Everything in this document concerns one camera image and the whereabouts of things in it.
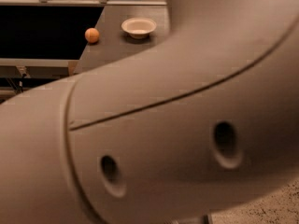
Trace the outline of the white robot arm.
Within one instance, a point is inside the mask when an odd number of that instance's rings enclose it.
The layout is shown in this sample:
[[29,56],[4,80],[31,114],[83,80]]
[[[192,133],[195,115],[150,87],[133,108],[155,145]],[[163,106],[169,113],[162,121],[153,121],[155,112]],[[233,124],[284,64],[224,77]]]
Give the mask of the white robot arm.
[[165,224],[298,174],[298,0],[167,0],[170,32],[1,106],[0,224]]

